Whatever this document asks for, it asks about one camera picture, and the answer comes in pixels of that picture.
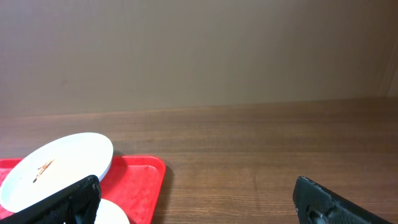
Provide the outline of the white plate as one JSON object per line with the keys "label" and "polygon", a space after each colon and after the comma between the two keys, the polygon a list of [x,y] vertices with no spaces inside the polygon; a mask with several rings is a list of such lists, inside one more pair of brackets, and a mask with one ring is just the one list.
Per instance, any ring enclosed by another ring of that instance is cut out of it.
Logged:
{"label": "white plate", "polygon": [[17,213],[89,175],[102,180],[113,152],[110,139],[99,133],[56,139],[12,168],[1,184],[1,206]]}
{"label": "white plate", "polygon": [[91,201],[84,203],[74,214],[72,223],[93,224],[130,224],[124,211],[115,203],[101,199],[99,204]]}

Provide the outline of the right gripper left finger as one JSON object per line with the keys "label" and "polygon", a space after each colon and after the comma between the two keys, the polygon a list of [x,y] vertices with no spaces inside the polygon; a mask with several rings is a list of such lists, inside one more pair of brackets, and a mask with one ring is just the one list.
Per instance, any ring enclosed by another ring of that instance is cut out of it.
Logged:
{"label": "right gripper left finger", "polygon": [[1,224],[94,224],[100,201],[100,181],[89,175],[2,219]]}

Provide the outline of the white plate top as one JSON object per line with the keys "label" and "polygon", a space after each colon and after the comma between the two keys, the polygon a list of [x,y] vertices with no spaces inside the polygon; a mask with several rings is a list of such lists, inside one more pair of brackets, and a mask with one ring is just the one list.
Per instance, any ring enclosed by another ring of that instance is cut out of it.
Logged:
{"label": "white plate top", "polygon": [[89,175],[102,180],[113,152],[110,139],[99,133],[56,139],[12,168],[1,184],[1,206],[17,213]]}

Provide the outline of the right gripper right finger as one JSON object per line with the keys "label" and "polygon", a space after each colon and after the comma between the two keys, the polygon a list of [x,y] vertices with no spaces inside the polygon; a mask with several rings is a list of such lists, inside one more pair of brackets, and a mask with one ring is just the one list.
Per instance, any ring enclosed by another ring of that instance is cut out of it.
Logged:
{"label": "right gripper right finger", "polygon": [[293,202],[300,224],[392,224],[305,176],[296,180]]}

